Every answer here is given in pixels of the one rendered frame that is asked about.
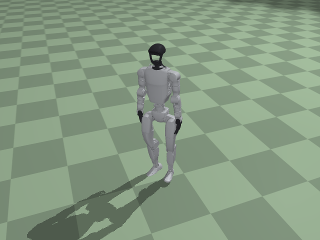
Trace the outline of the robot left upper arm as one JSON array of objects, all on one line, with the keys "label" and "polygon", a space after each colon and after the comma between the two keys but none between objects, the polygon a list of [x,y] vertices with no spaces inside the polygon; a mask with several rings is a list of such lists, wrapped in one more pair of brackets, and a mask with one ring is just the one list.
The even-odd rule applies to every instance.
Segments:
[{"label": "robot left upper arm", "polygon": [[180,79],[181,75],[179,72],[174,70],[169,70],[168,72],[168,78],[171,81],[171,87],[173,95],[170,96],[170,102],[172,104],[178,104],[178,96],[180,96]]}]

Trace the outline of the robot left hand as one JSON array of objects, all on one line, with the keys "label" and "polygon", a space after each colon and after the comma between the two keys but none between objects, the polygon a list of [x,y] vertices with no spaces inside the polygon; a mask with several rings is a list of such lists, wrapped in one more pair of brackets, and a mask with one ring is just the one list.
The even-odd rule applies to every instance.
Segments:
[{"label": "robot left hand", "polygon": [[182,121],[180,122],[179,119],[176,119],[176,122],[175,122],[175,123],[176,123],[177,125],[176,125],[176,130],[175,130],[174,134],[177,134],[178,131],[179,131],[180,128],[181,128]]}]

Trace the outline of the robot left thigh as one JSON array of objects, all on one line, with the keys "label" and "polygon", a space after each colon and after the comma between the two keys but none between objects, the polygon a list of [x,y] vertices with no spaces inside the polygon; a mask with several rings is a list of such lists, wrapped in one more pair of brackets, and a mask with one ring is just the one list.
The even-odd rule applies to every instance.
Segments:
[{"label": "robot left thigh", "polygon": [[166,151],[174,152],[175,150],[175,140],[177,134],[174,134],[177,128],[175,121],[175,116],[168,114],[166,115],[166,124],[165,124],[165,141],[166,141]]}]

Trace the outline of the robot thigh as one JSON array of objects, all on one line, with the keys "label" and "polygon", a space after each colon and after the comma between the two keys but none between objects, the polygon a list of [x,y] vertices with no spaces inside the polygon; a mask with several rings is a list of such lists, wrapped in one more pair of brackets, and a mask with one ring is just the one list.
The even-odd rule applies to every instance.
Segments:
[{"label": "robot thigh", "polygon": [[159,141],[154,138],[152,111],[147,111],[141,119],[141,131],[145,143],[152,149],[157,149]]},{"label": "robot thigh", "polygon": [[166,115],[166,124],[165,124],[165,141],[166,141],[166,151],[174,152],[175,150],[175,140],[177,134],[174,134],[177,128],[175,121],[175,116],[168,114]]}]

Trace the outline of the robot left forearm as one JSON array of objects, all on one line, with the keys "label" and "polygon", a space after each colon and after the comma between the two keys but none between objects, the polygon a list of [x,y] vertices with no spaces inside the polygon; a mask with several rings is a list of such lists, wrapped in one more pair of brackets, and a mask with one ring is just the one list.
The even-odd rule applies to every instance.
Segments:
[{"label": "robot left forearm", "polygon": [[180,123],[181,123],[183,117],[182,117],[182,110],[181,110],[182,103],[181,103],[181,98],[180,98],[180,96],[178,96],[177,102],[178,102],[178,104],[176,104],[176,103],[173,104],[174,117],[175,117],[175,121],[176,121],[176,119],[179,119],[179,120],[180,120]]}]

